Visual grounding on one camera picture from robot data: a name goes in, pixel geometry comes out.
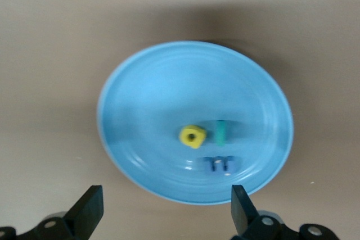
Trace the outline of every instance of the table surface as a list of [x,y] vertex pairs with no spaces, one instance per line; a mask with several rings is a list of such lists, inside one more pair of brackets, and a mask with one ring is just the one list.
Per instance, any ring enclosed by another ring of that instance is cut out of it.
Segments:
[[230,205],[191,206],[128,180],[101,146],[100,90],[133,53],[173,40],[229,46],[288,97],[291,155],[251,196],[297,230],[360,234],[360,0],[0,0],[0,225],[19,233],[102,184],[91,239],[230,239]]

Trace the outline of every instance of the blue plate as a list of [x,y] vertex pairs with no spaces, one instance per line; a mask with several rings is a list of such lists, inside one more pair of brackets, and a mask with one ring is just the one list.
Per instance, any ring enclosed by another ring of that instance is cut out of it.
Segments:
[[[216,144],[218,121],[225,145]],[[247,193],[284,165],[293,141],[289,104],[259,65],[206,42],[163,43],[127,59],[100,95],[97,123],[116,166],[144,189],[195,205],[229,202],[231,185]],[[197,125],[200,148],[179,140]]]

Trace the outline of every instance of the yellow block with hole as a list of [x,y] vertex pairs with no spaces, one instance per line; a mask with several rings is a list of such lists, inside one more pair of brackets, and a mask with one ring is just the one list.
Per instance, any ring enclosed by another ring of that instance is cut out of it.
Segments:
[[206,138],[206,130],[199,126],[185,126],[179,135],[180,141],[186,146],[198,149]]

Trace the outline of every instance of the teal object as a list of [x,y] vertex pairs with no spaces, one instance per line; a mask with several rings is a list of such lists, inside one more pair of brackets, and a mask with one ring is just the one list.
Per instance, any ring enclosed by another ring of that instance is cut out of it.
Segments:
[[[195,205],[229,202],[233,184],[249,194],[261,189],[283,167],[294,132],[286,97],[264,69],[196,41],[158,44],[118,66],[102,89],[97,125],[128,178]],[[178,138],[188,125],[208,134],[198,149]]]
[[226,122],[223,120],[217,121],[215,141],[218,146],[224,146],[226,140]]

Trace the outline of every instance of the yellow object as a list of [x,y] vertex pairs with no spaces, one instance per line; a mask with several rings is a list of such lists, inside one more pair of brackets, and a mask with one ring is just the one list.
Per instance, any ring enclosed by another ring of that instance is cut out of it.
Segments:
[[205,138],[206,130],[194,125],[185,126],[179,135],[179,139],[183,144],[194,149],[199,148]]

